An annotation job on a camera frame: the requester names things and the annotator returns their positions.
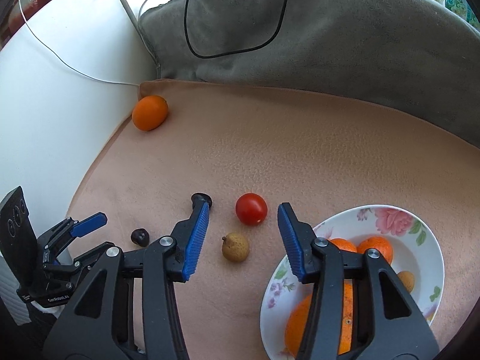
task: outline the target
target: black knob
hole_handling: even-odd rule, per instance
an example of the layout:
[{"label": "black knob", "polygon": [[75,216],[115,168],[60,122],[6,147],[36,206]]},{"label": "black knob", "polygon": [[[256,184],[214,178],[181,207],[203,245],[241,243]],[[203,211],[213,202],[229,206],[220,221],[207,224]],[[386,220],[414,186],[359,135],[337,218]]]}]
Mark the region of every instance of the black knob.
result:
[{"label": "black knob", "polygon": [[208,208],[212,208],[212,198],[206,193],[197,192],[191,196],[191,208],[194,209],[198,203],[208,203]]},{"label": "black knob", "polygon": [[130,239],[134,244],[141,247],[147,247],[150,243],[150,236],[145,229],[136,229],[131,232]]}]

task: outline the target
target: white wall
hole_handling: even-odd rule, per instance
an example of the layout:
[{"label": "white wall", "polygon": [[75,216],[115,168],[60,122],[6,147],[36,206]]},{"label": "white wall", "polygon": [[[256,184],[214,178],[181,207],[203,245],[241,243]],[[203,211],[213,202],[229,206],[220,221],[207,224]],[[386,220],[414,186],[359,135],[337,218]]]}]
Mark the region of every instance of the white wall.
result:
[{"label": "white wall", "polygon": [[[155,78],[155,65],[119,0],[52,0],[29,24],[86,74],[130,83]],[[135,87],[69,70],[24,25],[0,51],[0,199],[21,185],[37,235],[61,221],[89,166],[136,101]]]}]

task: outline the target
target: gray blanket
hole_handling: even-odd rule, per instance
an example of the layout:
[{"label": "gray blanket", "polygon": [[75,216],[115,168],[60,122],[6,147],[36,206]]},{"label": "gray blanket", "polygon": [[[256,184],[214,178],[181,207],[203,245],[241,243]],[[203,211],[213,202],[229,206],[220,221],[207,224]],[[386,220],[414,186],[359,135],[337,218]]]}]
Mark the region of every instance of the gray blanket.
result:
[{"label": "gray blanket", "polygon": [[[196,52],[254,47],[283,0],[190,0]],[[480,34],[433,0],[288,0],[280,33],[258,51],[199,59],[185,0],[140,18],[159,78],[330,93],[386,105],[480,147]]]}]

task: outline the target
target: orange fruit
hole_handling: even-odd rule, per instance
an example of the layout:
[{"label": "orange fruit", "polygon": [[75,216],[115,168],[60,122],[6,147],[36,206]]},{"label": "orange fruit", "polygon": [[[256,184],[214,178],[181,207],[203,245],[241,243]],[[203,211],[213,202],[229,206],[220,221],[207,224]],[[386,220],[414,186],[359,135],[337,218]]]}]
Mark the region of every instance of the orange fruit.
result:
[{"label": "orange fruit", "polygon": [[161,96],[145,96],[136,103],[131,120],[142,131],[150,131],[160,126],[169,113],[169,105]]},{"label": "orange fruit", "polygon": [[[302,300],[291,312],[285,328],[285,346],[293,357],[297,357],[307,324],[311,295]],[[342,329],[338,354],[348,352],[352,342],[353,286],[345,281],[343,285]]]},{"label": "orange fruit", "polygon": [[357,246],[358,253],[364,254],[367,249],[378,250],[389,264],[393,261],[392,244],[385,237],[370,237]]},{"label": "orange fruit", "polygon": [[353,251],[357,252],[357,247],[352,244],[350,241],[347,241],[346,239],[343,238],[334,238],[330,240],[331,243],[333,243],[337,248],[343,251]]}]

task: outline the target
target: floral plate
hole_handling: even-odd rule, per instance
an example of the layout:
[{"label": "floral plate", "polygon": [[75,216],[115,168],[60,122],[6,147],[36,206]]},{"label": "floral plate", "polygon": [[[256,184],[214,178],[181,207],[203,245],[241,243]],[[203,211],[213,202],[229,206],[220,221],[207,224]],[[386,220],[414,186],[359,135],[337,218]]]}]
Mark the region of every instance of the floral plate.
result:
[{"label": "floral plate", "polygon": [[[402,208],[372,204],[334,215],[313,230],[318,237],[344,238],[355,245],[375,235],[387,237],[394,248],[392,268],[414,274],[412,298],[431,324],[442,298],[445,271],[437,239],[420,218]],[[285,349],[285,326],[291,311],[312,289],[292,274],[285,256],[268,283],[260,310],[263,346],[271,360],[293,360]]]}]

